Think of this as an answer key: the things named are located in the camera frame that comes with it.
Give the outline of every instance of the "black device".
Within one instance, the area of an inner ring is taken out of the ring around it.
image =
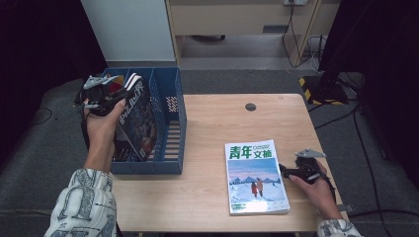
[[[317,164],[314,157],[326,157],[324,153],[320,153],[311,149],[305,149],[295,154],[296,169],[288,169],[280,164],[280,170],[285,178],[290,178],[290,175],[298,176],[306,183],[313,185],[318,178],[322,178],[327,182],[332,193],[333,199],[336,201],[335,188],[332,186],[330,179],[324,174]]]
[[[83,86],[83,93],[88,99],[84,108],[90,109],[90,113],[99,117],[110,113],[118,101],[133,93],[120,80],[118,76],[89,77]]]

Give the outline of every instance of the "dark background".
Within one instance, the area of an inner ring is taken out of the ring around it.
[[[398,160],[419,188],[419,2],[343,0],[320,63],[323,80],[361,72],[359,99],[385,159]]]
[[[106,67],[80,1],[0,0],[0,168],[48,89]]]

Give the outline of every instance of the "sleeve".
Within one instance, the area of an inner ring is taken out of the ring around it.
[[[112,178],[101,171],[74,172],[58,197],[46,236],[117,236]]]
[[[319,237],[362,236],[354,224],[344,219],[323,220],[318,226],[317,235]]]

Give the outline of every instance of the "book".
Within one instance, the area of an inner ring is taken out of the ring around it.
[[[290,211],[274,140],[226,143],[225,161],[230,215]]]
[[[148,85],[140,75],[133,73],[125,88],[126,108],[116,130],[114,161],[147,161],[157,139]]]

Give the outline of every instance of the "blue plastic basket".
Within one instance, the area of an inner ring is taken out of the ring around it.
[[[182,174],[187,117],[182,83],[177,67],[107,68],[103,76],[132,73],[147,80],[156,119],[157,141],[146,162],[112,162],[115,175]]]

